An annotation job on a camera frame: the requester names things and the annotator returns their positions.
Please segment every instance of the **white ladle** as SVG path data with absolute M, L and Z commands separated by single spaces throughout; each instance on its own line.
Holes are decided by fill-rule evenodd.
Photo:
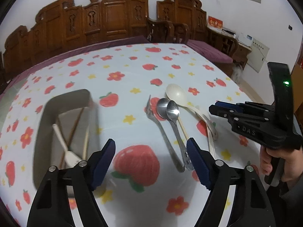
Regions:
M 66 164 L 69 167 L 74 167 L 75 165 L 77 165 L 82 159 L 80 159 L 77 155 L 75 155 L 75 153 L 73 153 L 72 151 L 69 151 L 69 149 L 67 148 L 67 145 L 62 137 L 62 134 L 60 132 L 60 129 L 58 127 L 57 124 L 53 124 L 53 129 L 59 139 L 59 142 L 61 143 L 61 146 L 64 150 L 64 160 L 66 162 Z
M 203 113 L 195 107 L 192 107 L 187 104 L 187 95 L 186 92 L 177 84 L 171 83 L 166 87 L 166 95 L 170 100 L 175 101 L 179 106 L 187 107 L 196 114 L 206 123 L 207 129 L 210 129 L 213 139 L 218 139 L 218 132 L 216 131 L 214 125 L 209 120 L 208 112 L 204 111 Z

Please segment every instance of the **white device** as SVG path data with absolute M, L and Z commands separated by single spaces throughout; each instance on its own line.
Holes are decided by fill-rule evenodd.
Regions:
M 250 35 L 248 35 L 248 34 L 243 34 L 243 33 L 240 33 L 240 34 L 238 35 L 238 37 L 237 37 L 237 40 L 238 40 L 240 43 L 242 43 L 242 44 L 244 44 L 244 45 L 246 45 L 246 46 L 248 46 L 248 47 L 251 46 L 253 39 L 254 39 L 254 38 L 253 38 L 252 36 L 250 36 Z
M 263 63 L 266 61 L 268 51 L 269 48 L 267 46 L 254 38 L 251 45 L 251 53 L 247 56 L 247 64 L 256 72 L 260 72 Z

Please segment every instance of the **white wall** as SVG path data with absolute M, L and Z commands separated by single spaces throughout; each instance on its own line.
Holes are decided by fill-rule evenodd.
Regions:
M 19 25 L 30 29 L 37 12 L 55 0 L 17 0 L 0 25 L 0 51 L 4 52 L 7 36 Z M 149 16 L 156 18 L 156 1 L 149 0 Z M 201 0 L 207 15 L 223 20 L 225 27 L 252 35 L 270 50 L 267 61 L 287 63 L 293 68 L 299 53 L 303 25 L 287 0 Z M 87 5 L 89 0 L 75 0 L 75 5 Z M 259 73 L 246 65 L 243 79 L 266 103 L 272 103 L 273 93 L 266 64 Z

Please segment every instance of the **blue gripper pad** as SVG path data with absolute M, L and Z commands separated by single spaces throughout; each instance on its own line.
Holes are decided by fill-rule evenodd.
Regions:
M 225 108 L 228 108 L 228 109 L 236 110 L 238 113 L 242 113 L 242 112 L 243 112 L 242 108 L 240 108 L 238 105 L 236 105 L 236 104 L 231 104 L 231 103 L 227 103 L 227 102 L 220 102 L 220 101 L 217 101 L 217 102 L 215 103 L 215 106 L 218 106 L 218 107 L 225 107 Z
M 188 139 L 186 143 L 187 153 L 190 160 L 196 170 L 200 183 L 204 185 L 208 190 L 212 190 L 212 182 L 210 179 L 210 169 L 207 167 L 203 160 L 199 150 L 200 148 L 196 144 L 193 138 Z
M 103 155 L 93 170 L 93 181 L 91 182 L 91 187 L 94 190 L 102 184 L 104 177 L 107 173 L 107 170 L 109 169 L 109 165 L 113 160 L 113 157 L 116 152 L 115 141 L 109 139 L 107 143 L 104 145 L 101 152 L 103 152 Z

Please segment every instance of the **wooden backrest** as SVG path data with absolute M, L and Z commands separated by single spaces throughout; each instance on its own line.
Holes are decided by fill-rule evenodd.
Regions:
M 5 42 L 8 78 L 58 54 L 94 43 L 143 35 L 147 37 L 148 0 L 57 0 L 36 15 L 27 30 L 19 26 Z
M 207 36 L 206 12 L 200 0 L 157 1 L 157 18 L 173 23 L 185 23 L 191 31 L 191 39 L 205 41 Z

